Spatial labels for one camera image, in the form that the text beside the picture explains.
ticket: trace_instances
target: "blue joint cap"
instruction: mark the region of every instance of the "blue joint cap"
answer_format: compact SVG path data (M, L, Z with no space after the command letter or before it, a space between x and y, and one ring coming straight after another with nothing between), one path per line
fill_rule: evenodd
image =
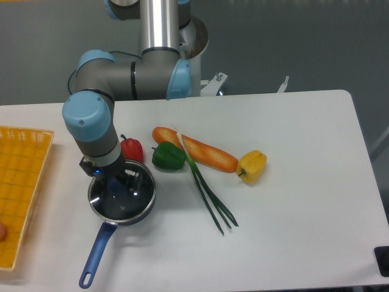
M107 59L116 63L115 57L109 52L105 52L103 50L89 50L81 56L80 62L78 62L77 71L81 68L82 65L95 59Z
M71 95L62 107L62 116L70 134L82 142L101 138L111 124L107 103L92 91L79 91Z
M103 1L104 1L105 10L107 10L109 17L112 18L113 20L119 20L116 14L112 11L111 6L108 3L109 0L103 0Z
M182 99L189 97L191 92L190 63L188 60L180 59L171 75L166 99Z

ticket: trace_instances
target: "silver metal tube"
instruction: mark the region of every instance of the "silver metal tube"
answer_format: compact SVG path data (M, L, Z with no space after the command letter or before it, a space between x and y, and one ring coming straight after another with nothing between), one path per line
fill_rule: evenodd
M179 49L177 0L141 0L142 51L154 47Z

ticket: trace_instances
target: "green onion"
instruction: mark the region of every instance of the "green onion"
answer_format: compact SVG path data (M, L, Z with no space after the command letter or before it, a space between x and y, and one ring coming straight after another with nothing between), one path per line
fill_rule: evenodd
M224 231L221 228L218 219L216 218L215 214L212 211L211 206L209 205L207 198L205 197L204 191L209 196L211 202L215 206L216 210L218 211L220 217L223 219L224 223L231 229L230 223L227 221L226 217L236 226L238 227L238 222L236 222L235 217L232 215L231 211L228 210L228 208L223 204L223 202L215 195L214 192L212 192L211 188L209 188L208 184L206 183L204 177L201 175L201 172L199 168L197 167L195 161L190 156L189 151L185 147L184 141L182 139L182 135L177 132L177 137L179 142L181 143L182 148L185 151L185 154L187 155L190 170L192 171L192 175L194 178L194 182L197 185L197 188L200 191L202 200L204 201L205 205L207 206L208 211L210 212L213 221L215 222L216 227L220 230L221 234L224 235Z

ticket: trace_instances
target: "plastic vegetable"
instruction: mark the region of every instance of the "plastic vegetable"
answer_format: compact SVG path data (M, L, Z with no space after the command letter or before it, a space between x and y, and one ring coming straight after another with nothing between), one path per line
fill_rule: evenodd
M223 202L212 192L212 190L209 188L208 184L205 182L205 179L201 175L201 172L199 168L197 167L195 161L190 156L186 145L184 144L182 135L180 133L177 133L177 138L179 142L181 143L182 147L184 148L185 154L187 155L190 170L192 171L194 181L197 185L197 188L200 191L202 200L204 201L205 205L207 206L208 211L210 212L213 221L215 222L216 227L220 230L221 234L224 235L224 231L221 228L218 219L216 218L215 214L213 213L211 206L209 205L207 198L205 197L204 191L202 188L204 188L205 192L209 196L211 202L215 206L216 210L218 211L220 217L223 219L224 223L231 229L230 223L227 221L226 217L234 224L236 227L238 227L238 222L236 222L235 217L232 215L231 211L228 210L228 208L223 204Z
M184 166L187 156L173 143L163 141L154 149L153 164L160 169L179 170Z
M143 162L143 148L142 144L135 139L127 139L123 134L120 135L124 140L121 141L120 146L125 159L131 159L138 162Z
M246 184L253 184L262 175L266 166L267 156L259 150L245 154L238 163L236 174Z

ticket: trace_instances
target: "yellow bell pepper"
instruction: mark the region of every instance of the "yellow bell pepper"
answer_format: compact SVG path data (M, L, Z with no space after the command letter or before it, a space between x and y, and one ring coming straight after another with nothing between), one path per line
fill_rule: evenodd
M246 184L253 184L262 175L266 166L267 156L259 150L245 154L238 163L236 174Z

